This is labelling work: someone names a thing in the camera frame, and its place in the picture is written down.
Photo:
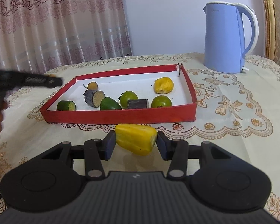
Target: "embroidered tablecloth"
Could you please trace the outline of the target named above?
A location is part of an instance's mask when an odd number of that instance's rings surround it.
[[[150,65],[183,63],[197,96],[195,122],[152,124],[169,138],[181,138],[200,145],[211,140],[227,151],[264,171],[272,181],[272,193],[265,209],[280,220],[280,66],[260,56],[248,56],[247,73],[224,74],[203,65],[203,54],[128,56],[67,65],[48,74],[67,83],[77,75]],[[70,141],[83,144],[104,138],[114,125],[48,124],[39,109],[56,89],[22,88],[8,97],[0,138],[0,180],[10,169],[52,146]],[[137,156],[116,146],[107,173],[120,171],[163,171],[169,162],[161,159],[155,146],[147,156]],[[198,160],[188,160],[188,173],[199,169]],[[74,170],[84,173],[84,161],[75,160]],[[0,199],[0,213],[5,209]]]

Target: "white wall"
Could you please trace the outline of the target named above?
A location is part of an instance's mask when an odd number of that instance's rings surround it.
[[[263,0],[123,0],[133,55],[204,52],[207,2],[239,2],[251,7],[259,22],[259,39],[253,51],[265,53]],[[243,15],[246,47],[251,25]]]

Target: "blue kettle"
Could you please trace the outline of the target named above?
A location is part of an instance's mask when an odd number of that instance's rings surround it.
[[[238,73],[244,67],[245,55],[256,46],[258,21],[255,12],[241,3],[210,2],[204,7],[206,14],[204,65],[214,71]],[[242,13],[251,22],[252,37],[245,49]]]

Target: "sheer curtain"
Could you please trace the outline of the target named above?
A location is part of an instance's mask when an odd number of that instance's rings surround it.
[[[0,0],[0,69],[131,55],[122,0]]]

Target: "ribbed gray surface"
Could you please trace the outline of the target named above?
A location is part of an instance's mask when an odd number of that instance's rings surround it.
[[[248,214],[222,214],[196,201],[180,182],[161,172],[111,172],[89,182],[72,203],[45,213],[23,213],[12,208],[0,224],[274,224],[264,210]]]

